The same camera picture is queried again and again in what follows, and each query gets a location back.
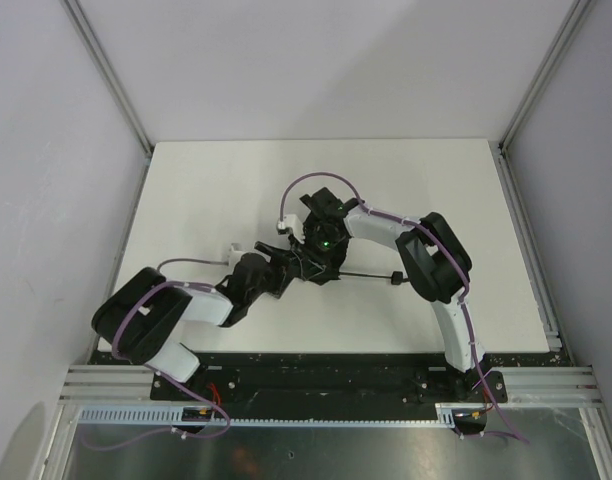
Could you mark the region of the black folding umbrella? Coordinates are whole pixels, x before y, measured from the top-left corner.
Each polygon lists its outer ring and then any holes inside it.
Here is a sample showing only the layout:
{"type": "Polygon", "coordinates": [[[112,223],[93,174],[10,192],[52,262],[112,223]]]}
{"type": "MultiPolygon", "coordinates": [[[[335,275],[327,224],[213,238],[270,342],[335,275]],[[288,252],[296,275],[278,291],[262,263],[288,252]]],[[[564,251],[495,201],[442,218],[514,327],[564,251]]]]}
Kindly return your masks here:
{"type": "Polygon", "coordinates": [[[292,249],[300,261],[300,278],[323,286],[342,277],[387,280],[399,286],[407,281],[402,271],[390,275],[342,271],[350,243],[350,234],[341,219],[318,218],[310,213],[303,225],[304,242],[295,241],[292,249]]]}

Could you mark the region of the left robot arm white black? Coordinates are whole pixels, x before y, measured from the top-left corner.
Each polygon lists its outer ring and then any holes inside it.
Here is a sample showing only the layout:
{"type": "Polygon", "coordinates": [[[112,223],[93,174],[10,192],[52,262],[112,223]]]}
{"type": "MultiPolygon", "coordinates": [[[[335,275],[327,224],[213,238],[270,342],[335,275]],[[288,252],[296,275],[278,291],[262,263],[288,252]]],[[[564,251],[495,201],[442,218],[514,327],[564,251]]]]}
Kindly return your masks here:
{"type": "Polygon", "coordinates": [[[170,280],[145,267],[100,306],[91,325],[111,345],[114,358],[147,366],[184,383],[200,369],[197,354],[172,338],[181,322],[230,328],[262,295],[281,297],[301,272],[298,256],[258,242],[235,253],[231,272],[213,286],[170,280]]]}

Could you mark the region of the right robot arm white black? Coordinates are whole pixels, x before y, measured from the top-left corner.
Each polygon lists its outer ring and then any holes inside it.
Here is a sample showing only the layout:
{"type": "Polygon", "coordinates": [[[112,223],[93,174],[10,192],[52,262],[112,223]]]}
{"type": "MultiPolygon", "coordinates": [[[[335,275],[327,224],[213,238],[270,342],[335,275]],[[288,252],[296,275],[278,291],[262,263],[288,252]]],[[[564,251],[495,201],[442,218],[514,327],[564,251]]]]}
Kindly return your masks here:
{"type": "Polygon", "coordinates": [[[472,260],[445,218],[400,217],[369,207],[358,198],[341,201],[328,189],[304,195],[302,221],[282,212],[277,230],[290,241],[301,278],[322,285],[337,280],[352,240],[366,240],[399,254],[413,290],[430,302],[453,368],[476,368],[485,351],[475,339],[466,296],[472,260]]]}

